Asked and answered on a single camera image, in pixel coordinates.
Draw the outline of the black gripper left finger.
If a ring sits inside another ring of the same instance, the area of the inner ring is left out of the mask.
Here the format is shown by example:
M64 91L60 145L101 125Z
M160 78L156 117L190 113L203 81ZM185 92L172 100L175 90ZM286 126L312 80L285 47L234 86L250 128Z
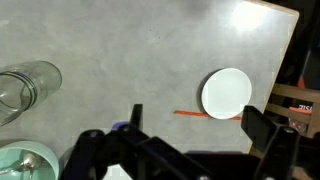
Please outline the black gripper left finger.
M80 134L59 180L103 180L119 165L132 180L187 180L186 157L157 137L142 132L143 105L135 104L129 121L105 134Z

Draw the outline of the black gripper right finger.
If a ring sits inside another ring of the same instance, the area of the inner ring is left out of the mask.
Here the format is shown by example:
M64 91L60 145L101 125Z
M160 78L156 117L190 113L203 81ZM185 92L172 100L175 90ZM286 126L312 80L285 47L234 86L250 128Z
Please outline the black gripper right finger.
M250 105L243 110L241 128L254 148L263 154L254 180L291 180L298 151L297 131L276 125Z

